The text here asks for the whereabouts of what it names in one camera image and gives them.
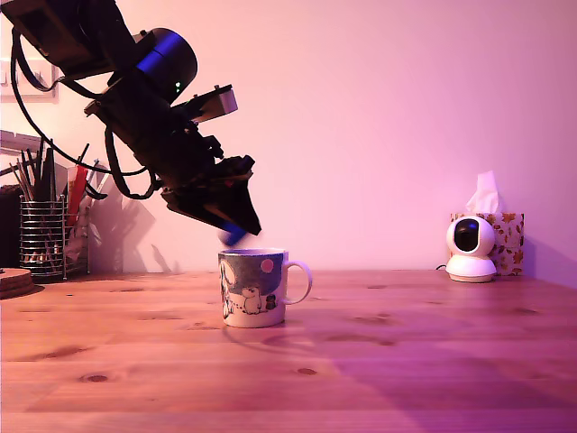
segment tissue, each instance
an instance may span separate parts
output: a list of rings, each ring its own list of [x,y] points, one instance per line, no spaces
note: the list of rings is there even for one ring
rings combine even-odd
[[[487,171],[477,176],[477,190],[465,208],[473,214],[499,212],[499,193],[493,171]]]

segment black cable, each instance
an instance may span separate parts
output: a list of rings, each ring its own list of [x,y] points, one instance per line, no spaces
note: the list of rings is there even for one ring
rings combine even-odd
[[[120,171],[120,164],[118,163],[118,157],[116,156],[116,150],[114,149],[114,136],[112,133],[112,129],[107,126],[105,129],[105,146],[106,146],[106,156],[108,157],[108,163],[110,164],[110,170],[112,170],[112,177],[114,179],[114,183],[120,192],[122,192],[126,197],[132,198],[134,200],[145,200],[149,198],[154,191],[156,191],[160,184],[156,180],[156,175],[152,170],[148,170],[149,174],[151,175],[151,185],[148,187],[148,190],[144,194],[133,194],[128,189],[128,185],[124,181],[124,176]]]
[[[93,198],[94,200],[103,200],[108,197],[108,194],[103,194],[101,192],[96,191],[89,183],[87,183],[85,191],[87,192],[87,195]]]
[[[74,162],[75,164],[79,165],[80,167],[84,167],[85,169],[97,171],[99,173],[113,174],[111,170],[101,169],[99,167],[88,165],[82,161],[78,161],[78,160],[72,158],[67,153],[62,151],[56,144],[54,144],[54,142],[51,140],[51,138],[48,138],[48,136],[46,136],[46,134],[42,132],[40,127],[38,127],[38,125],[36,123],[34,123],[30,114],[28,113],[28,110],[26,110],[26,106],[24,105],[24,102],[22,100],[22,96],[20,95],[20,91],[18,90],[18,85],[16,83],[17,56],[16,56],[16,50],[14,47],[14,41],[20,39],[20,32],[18,32],[16,29],[12,29],[12,36],[13,36],[13,45],[12,45],[12,55],[11,55],[11,59],[10,59],[10,79],[12,80],[12,90],[14,92],[14,97],[16,98],[16,102],[18,103],[18,106],[22,110],[22,113],[23,113],[24,117],[26,118],[26,120],[28,121],[28,123],[30,124],[30,126],[34,129],[34,131],[36,131],[36,133],[41,137],[41,139],[44,140],[44,142],[48,143],[50,145],[50,147],[52,147],[58,154],[60,154],[64,158],[66,158],[68,161]],[[146,170],[148,170],[146,167],[142,167],[141,169],[139,169],[137,171],[129,171],[126,173],[120,172],[119,174],[122,176],[135,176],[137,174],[144,173]]]
[[[20,70],[28,80],[30,84],[37,90],[41,92],[51,92],[57,84],[62,83],[63,85],[67,86],[71,90],[74,90],[76,93],[80,94],[83,97],[88,97],[90,99],[98,100],[102,95],[93,93],[84,86],[79,85],[76,81],[70,80],[67,77],[60,77],[57,78],[49,88],[44,86],[35,76],[32,70],[30,69],[30,65],[26,61],[26,57],[24,56],[24,51],[22,49],[22,43],[20,42],[21,33],[18,34],[16,38],[13,38],[12,44],[13,47],[16,48],[16,60],[18,61],[18,65],[20,66]]]

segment blue object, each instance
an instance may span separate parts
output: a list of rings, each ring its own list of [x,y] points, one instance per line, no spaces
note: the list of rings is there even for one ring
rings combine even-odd
[[[239,226],[233,223],[226,223],[223,229],[227,232],[223,234],[221,241],[226,246],[235,246],[246,236],[248,233],[245,230],[242,230]]]

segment robotic arm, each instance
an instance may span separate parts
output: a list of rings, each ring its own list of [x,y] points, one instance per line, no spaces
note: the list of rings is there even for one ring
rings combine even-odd
[[[224,158],[216,138],[202,136],[197,128],[237,109],[232,86],[215,86],[171,105],[197,74],[195,53],[182,37],[162,28],[131,35],[114,0],[2,0],[2,12],[14,25],[12,68],[18,61],[35,87],[47,89],[25,64],[23,35],[60,68],[64,77],[59,82],[93,99],[84,111],[105,124],[106,152],[121,192],[147,198],[162,188],[170,210],[236,239],[239,233],[261,231],[248,192],[254,160],[248,155]],[[101,94],[75,81],[106,72],[113,74]],[[149,171],[146,194],[132,194],[126,187],[113,133]]]

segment wire pen holder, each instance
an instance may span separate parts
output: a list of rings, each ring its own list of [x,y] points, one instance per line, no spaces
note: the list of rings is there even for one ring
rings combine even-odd
[[[90,273],[89,207],[68,212],[68,201],[25,201],[20,197],[20,267],[34,279]]]

